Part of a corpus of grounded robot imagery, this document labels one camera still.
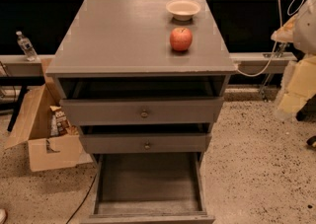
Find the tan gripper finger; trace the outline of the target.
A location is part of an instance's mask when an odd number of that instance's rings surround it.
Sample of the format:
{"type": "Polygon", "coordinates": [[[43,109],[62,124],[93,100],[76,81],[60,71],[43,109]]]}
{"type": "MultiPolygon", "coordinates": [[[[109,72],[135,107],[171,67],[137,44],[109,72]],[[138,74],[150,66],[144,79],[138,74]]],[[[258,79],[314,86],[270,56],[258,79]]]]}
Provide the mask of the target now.
{"type": "Polygon", "coordinates": [[[285,67],[281,89],[275,100],[279,120],[293,118],[316,95],[316,57],[290,61],[285,67]]]}

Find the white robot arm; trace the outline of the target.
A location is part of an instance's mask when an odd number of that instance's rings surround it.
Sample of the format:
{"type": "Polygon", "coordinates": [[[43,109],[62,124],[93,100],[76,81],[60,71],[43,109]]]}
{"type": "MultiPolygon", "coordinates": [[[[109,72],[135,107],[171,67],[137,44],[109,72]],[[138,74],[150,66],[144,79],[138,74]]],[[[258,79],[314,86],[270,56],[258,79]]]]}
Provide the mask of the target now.
{"type": "Polygon", "coordinates": [[[298,62],[290,61],[285,67],[276,96],[275,115],[287,120],[316,95],[316,0],[306,0],[293,17],[273,32],[271,39],[291,42],[304,53],[298,62]]]}

